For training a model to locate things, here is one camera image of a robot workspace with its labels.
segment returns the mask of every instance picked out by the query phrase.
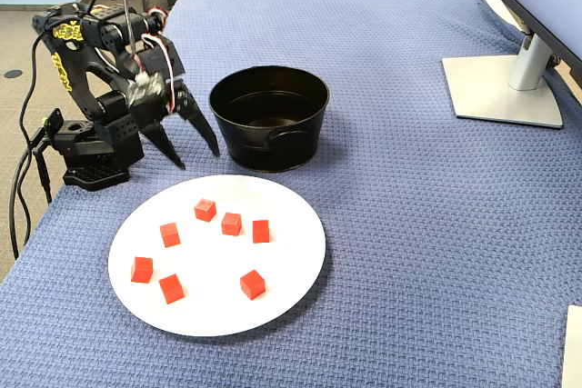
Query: bucket handle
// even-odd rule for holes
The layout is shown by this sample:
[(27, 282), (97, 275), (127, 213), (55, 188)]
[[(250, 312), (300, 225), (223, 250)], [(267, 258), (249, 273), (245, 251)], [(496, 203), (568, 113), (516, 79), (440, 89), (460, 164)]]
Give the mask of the bucket handle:
[(304, 139), (307, 135), (310, 135), (308, 131), (273, 131), (268, 135), (265, 143), (270, 147), (273, 145), (273, 143), (276, 143), (280, 140), (290, 140), (293, 137), (297, 137), (297, 139)]

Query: table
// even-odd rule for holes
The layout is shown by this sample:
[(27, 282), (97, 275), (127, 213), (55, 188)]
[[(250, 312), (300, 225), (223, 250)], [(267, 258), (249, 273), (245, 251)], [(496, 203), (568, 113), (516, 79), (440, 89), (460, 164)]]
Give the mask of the table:
[(212, 86), (251, 65), (328, 84), (316, 157), (263, 175), (320, 215), (323, 271), (234, 336), (130, 314), (106, 268), (125, 218), (186, 179), (251, 174), (168, 119), (187, 170), (145, 144), (129, 183), (64, 187), (47, 210), (0, 288), (0, 386), (559, 385), (582, 303), (582, 110), (551, 71), (563, 130), (455, 118), (441, 58), (520, 46), (484, 0), (178, 0), (166, 34), (208, 117)]

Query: monitor base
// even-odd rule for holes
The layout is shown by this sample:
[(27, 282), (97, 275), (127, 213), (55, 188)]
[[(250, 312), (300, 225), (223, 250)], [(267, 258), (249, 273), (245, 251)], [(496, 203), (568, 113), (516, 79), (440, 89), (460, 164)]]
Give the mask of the monitor base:
[(509, 86), (516, 61), (517, 55), (443, 58), (457, 117), (563, 127), (556, 98), (543, 77), (535, 90)]

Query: monitor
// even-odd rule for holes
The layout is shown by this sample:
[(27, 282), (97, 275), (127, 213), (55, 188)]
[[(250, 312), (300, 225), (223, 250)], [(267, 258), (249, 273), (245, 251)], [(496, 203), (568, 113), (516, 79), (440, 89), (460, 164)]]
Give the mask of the monitor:
[(562, 118), (543, 79), (552, 52), (582, 74), (580, 0), (503, 0), (534, 33), (518, 55), (443, 60), (457, 116), (559, 128)]

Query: plastic cube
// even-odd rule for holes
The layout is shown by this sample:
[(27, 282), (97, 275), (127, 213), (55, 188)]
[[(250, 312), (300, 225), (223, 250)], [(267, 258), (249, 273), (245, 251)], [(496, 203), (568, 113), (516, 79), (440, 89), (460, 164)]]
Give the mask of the plastic cube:
[(184, 297), (182, 284), (178, 280), (178, 276), (176, 274), (172, 274), (171, 276), (167, 276), (164, 279), (160, 279), (159, 282), (167, 304), (171, 304), (176, 300), (180, 300)]
[(265, 279), (256, 270), (253, 270), (240, 278), (240, 287), (246, 296), (253, 300), (265, 292)]
[(131, 282), (149, 284), (153, 273), (154, 260), (152, 258), (135, 257), (134, 264), (131, 266)]
[(194, 207), (194, 214), (198, 220), (209, 222), (216, 215), (216, 204), (212, 200), (202, 199)]
[(238, 236), (243, 227), (243, 220), (240, 214), (226, 213), (222, 219), (222, 233), (224, 235)]
[(253, 222), (253, 243), (268, 243), (269, 236), (269, 221), (256, 220)]
[(178, 226), (176, 223), (160, 226), (160, 233), (162, 234), (165, 247), (172, 247), (173, 245), (180, 244), (180, 235), (178, 235)]

